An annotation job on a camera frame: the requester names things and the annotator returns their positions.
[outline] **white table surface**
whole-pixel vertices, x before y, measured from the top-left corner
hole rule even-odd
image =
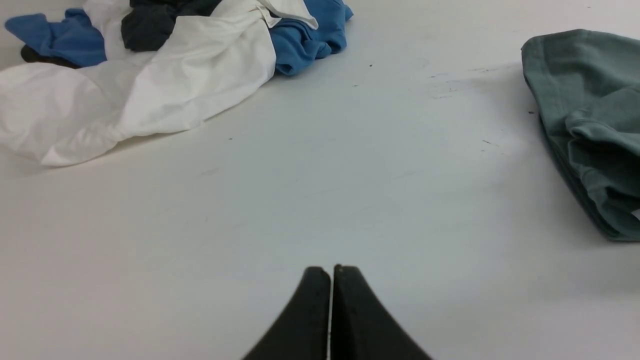
[[[571,195],[520,63],[545,33],[640,38],[640,3],[349,4],[344,53],[201,128],[68,168],[0,152],[0,359],[240,359],[336,263],[438,360],[640,358],[640,246]]]

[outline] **blue cloth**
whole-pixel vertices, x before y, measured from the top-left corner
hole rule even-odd
[[[106,61],[104,39],[82,9],[69,9],[62,22],[48,22],[44,14],[24,15],[4,27],[42,56],[63,58],[80,66]]]
[[[270,30],[276,70],[288,76],[347,47],[344,26],[353,16],[351,9],[342,0],[305,0],[305,4],[318,21],[317,30],[293,19],[282,19]]]

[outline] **white cloth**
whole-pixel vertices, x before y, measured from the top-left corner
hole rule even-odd
[[[178,17],[157,52],[124,49],[127,0],[89,0],[108,61],[72,70],[46,63],[0,72],[0,144],[41,164],[104,154],[133,136],[193,129],[254,93],[275,70],[268,26],[317,28],[303,0],[223,0],[210,17]]]

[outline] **green-gray cloth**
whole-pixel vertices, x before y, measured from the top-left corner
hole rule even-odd
[[[640,241],[640,41],[586,30],[535,37],[522,65],[583,208],[609,239]]]

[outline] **pile of clothes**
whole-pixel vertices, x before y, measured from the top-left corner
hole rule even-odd
[[[120,34],[124,47],[134,52],[158,51],[169,39],[179,16],[211,16],[221,0],[129,0]],[[341,52],[346,46],[345,23],[353,16],[342,0],[306,0],[317,28],[296,19],[279,19],[269,30],[276,52],[276,70],[293,76],[316,59]],[[77,69],[107,60],[102,33],[83,9],[69,9],[61,22],[44,14],[6,21],[5,28],[25,43],[22,58]]]
[[[342,51],[351,16],[342,0],[87,0],[9,19],[29,63],[0,72],[0,145],[65,166],[193,129]]]

